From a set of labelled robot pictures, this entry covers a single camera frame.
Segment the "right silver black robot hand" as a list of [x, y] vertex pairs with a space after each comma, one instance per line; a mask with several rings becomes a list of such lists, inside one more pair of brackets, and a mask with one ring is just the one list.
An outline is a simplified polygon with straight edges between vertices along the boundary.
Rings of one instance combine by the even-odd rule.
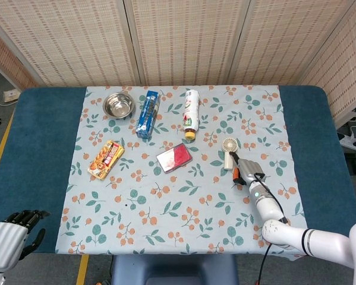
[[236, 167], [233, 172], [233, 182], [240, 185], [250, 186], [253, 182], [264, 182], [266, 175], [261, 166], [251, 160], [239, 158], [235, 152], [230, 152]]

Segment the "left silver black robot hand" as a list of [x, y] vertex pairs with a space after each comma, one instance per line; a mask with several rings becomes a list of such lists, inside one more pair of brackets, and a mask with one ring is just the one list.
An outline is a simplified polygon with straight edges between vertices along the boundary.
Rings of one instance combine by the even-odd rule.
[[26, 242], [35, 225], [48, 216], [47, 211], [24, 210], [0, 221], [0, 273], [12, 269], [40, 246], [46, 233], [44, 228], [39, 230], [31, 244], [26, 245]]

